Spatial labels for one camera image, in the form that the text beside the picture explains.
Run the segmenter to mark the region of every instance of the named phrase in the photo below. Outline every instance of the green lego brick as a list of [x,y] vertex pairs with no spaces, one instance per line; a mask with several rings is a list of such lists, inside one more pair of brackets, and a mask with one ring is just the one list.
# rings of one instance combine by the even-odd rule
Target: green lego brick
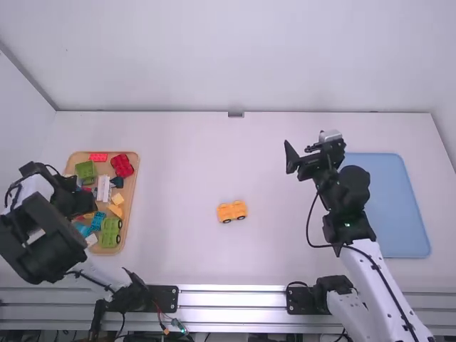
[[97,169],[92,160],[87,162],[80,162],[75,165],[76,174],[82,179],[83,185],[91,185],[95,182],[97,177]]
[[120,228],[122,220],[117,217],[109,217],[103,220],[98,243],[102,248],[114,248],[120,243]]

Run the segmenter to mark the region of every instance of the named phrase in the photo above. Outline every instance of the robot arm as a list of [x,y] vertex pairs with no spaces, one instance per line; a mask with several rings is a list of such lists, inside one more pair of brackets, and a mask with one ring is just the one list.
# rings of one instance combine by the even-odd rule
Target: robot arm
[[297,172],[299,181],[312,179],[328,211],[323,217],[328,244],[313,245],[306,232],[307,241],[314,248],[332,248],[356,285],[355,289],[345,276],[320,278],[311,292],[314,303],[320,312],[338,317],[355,342],[434,341],[389,272],[369,225],[364,212],[370,197],[369,173],[354,165],[337,170],[345,146],[337,130],[322,131],[318,143],[305,149],[319,152],[299,157],[285,140],[286,173]]
[[76,176],[52,175],[35,162],[19,170],[22,178],[7,191],[0,215],[0,255],[14,271],[31,284],[86,279],[104,297],[95,305],[92,341],[106,310],[149,307],[153,296],[140,277],[126,269],[104,272],[86,254],[87,243],[71,220],[97,206],[92,193],[78,189]]

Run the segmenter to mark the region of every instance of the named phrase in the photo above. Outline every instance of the metal rail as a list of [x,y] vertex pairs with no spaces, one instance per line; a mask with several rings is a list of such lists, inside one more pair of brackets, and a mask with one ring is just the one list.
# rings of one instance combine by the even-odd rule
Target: metal rail
[[[332,316],[290,316],[283,286],[180,285],[175,315],[190,331],[340,333]],[[405,296],[435,335],[456,335],[456,291],[414,289]],[[97,295],[89,288],[0,287],[0,329],[87,330]],[[103,330],[118,330],[107,313]],[[160,331],[155,313],[127,313],[124,331]]]

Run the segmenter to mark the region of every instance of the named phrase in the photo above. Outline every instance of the orange toy car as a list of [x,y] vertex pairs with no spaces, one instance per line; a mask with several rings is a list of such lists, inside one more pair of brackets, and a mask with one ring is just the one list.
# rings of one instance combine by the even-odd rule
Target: orange toy car
[[244,201],[222,203],[217,207],[217,216],[222,223],[229,223],[233,219],[245,219],[247,217],[247,206]]

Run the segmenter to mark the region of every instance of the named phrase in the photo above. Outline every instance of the green toy car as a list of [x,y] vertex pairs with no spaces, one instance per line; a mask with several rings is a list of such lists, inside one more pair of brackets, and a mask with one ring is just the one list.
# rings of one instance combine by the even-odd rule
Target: green toy car
[[122,220],[118,217],[108,217],[101,223],[101,232],[98,243],[102,248],[114,248],[120,243],[120,229]]

